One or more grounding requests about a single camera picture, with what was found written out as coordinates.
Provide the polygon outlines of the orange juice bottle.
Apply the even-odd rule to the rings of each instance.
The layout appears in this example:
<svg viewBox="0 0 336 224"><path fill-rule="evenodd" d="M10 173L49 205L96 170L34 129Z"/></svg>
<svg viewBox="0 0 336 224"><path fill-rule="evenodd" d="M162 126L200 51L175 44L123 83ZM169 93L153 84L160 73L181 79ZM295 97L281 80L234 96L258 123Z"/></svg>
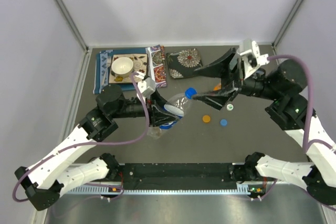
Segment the orange juice bottle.
<svg viewBox="0 0 336 224"><path fill-rule="evenodd" d="M221 89L221 84L219 83L218 85L216 85L213 90L216 91L216 90L220 90Z"/></svg>

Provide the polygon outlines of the red-blue label water bottle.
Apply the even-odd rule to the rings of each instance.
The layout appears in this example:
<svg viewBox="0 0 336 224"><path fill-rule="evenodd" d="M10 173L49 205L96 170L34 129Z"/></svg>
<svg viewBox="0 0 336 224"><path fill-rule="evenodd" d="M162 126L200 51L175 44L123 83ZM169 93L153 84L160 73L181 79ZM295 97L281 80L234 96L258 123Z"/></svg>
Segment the red-blue label water bottle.
<svg viewBox="0 0 336 224"><path fill-rule="evenodd" d="M192 105L192 99L188 99L184 93L179 93L167 100L164 109L183 118L188 114L191 105ZM157 140L161 138L171 128L173 128L179 121L167 123L158 127L149 127L147 135Z"/></svg>

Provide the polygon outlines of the white green bottle cap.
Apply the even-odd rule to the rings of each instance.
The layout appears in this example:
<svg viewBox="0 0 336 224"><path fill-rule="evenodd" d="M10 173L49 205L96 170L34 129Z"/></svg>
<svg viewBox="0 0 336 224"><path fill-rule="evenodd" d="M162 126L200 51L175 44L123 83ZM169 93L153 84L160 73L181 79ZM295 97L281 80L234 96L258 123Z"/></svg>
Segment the white green bottle cap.
<svg viewBox="0 0 336 224"><path fill-rule="evenodd" d="M231 103L229 103L229 104L227 104L226 109L228 111L232 111L234 109L234 106Z"/></svg>

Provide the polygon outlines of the dark blue bottle cap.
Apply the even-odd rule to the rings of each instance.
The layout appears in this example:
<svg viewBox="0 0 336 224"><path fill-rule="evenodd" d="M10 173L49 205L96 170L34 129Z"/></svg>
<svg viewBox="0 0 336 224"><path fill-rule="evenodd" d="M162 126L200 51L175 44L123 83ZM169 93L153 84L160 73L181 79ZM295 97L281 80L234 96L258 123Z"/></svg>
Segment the dark blue bottle cap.
<svg viewBox="0 0 336 224"><path fill-rule="evenodd" d="M188 88L185 90L184 94L188 99L192 99L192 96L196 95L197 91L194 88Z"/></svg>

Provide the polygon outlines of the orange bottle cap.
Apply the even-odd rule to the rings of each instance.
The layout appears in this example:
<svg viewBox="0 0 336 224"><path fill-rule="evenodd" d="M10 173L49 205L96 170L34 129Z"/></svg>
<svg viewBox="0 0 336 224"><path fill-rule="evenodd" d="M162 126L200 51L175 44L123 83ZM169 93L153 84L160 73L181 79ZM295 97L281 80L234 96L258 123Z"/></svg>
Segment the orange bottle cap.
<svg viewBox="0 0 336 224"><path fill-rule="evenodd" d="M202 117L202 121L203 121L204 123L209 123L209 122L211 121L211 117L210 117L209 115L204 115L204 116Z"/></svg>

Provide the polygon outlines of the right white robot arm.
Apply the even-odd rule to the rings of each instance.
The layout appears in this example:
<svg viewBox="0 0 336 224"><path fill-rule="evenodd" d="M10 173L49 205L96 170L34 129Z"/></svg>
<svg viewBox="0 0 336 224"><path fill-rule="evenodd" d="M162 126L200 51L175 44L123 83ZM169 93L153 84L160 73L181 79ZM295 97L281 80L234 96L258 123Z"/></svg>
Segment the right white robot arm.
<svg viewBox="0 0 336 224"><path fill-rule="evenodd" d="M312 78L307 66L297 57L284 55L271 73L264 66L272 56L252 50L230 49L195 74L219 78L216 91L193 95L220 110L239 94L270 100L266 112L288 136L295 140L310 160L297 164L255 152L242 165L229 168L236 182L272 178L295 185L328 208L335 208L335 142L324 130L312 105Z"/></svg>

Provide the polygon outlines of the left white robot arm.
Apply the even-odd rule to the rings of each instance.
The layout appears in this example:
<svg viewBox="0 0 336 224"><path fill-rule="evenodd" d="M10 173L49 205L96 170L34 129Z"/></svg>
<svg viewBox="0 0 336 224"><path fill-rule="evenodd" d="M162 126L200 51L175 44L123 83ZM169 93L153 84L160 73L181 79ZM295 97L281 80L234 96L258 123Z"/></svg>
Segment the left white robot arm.
<svg viewBox="0 0 336 224"><path fill-rule="evenodd" d="M105 153L87 164L76 168L70 165L95 146L133 144L142 139L150 127L177 122L185 114L184 109L168 102L155 89L147 88L143 95L139 88L137 97L126 99L117 84L109 84L96 97L97 106L79 122L73 131L46 157L29 167L15 171L29 201L37 211L48 209L68 191L94 180L114 180L119 174L119 163ZM119 118L145 118L144 132L133 140L105 142L118 129Z"/></svg>

